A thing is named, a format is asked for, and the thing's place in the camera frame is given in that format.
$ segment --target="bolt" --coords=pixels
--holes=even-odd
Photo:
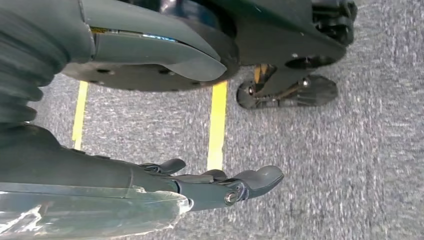
[[[304,87],[307,87],[307,86],[309,86],[309,81],[308,80],[303,80],[303,82],[302,82],[302,85],[304,86]]]
[[[225,196],[225,203],[227,205],[233,205],[237,202],[237,194],[235,192],[229,192]]]

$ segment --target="plastic wrap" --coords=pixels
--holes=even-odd
[[[0,183],[0,240],[101,239],[173,228],[189,200],[142,187]]]

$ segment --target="yellow tape line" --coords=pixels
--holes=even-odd
[[[207,170],[223,169],[223,147],[227,108],[227,81],[213,86],[210,111]]]
[[[74,149],[81,150],[83,142],[83,125],[84,125],[84,114],[86,110],[87,92],[89,89],[89,83],[81,81],[79,83],[78,99],[76,101],[75,119],[73,121],[72,129],[72,141],[74,143]]]

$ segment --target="caster wheel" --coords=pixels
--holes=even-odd
[[[253,96],[255,82],[245,81],[237,89],[237,103],[245,109],[256,109],[261,101]]]
[[[339,95],[336,83],[320,75],[310,75],[299,84],[302,87],[284,98],[298,107],[323,106]]]
[[[256,84],[246,81],[237,90],[237,102],[245,109],[319,107],[338,96],[336,83],[321,75],[309,75],[278,95],[255,97]]]

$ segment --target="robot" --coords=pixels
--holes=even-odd
[[[174,176],[184,161],[136,165],[61,146],[26,123],[55,74],[166,92],[255,65],[241,107],[321,106],[337,87],[312,72],[344,57],[356,16],[352,0],[0,0],[0,240],[147,233],[284,178],[276,166]]]

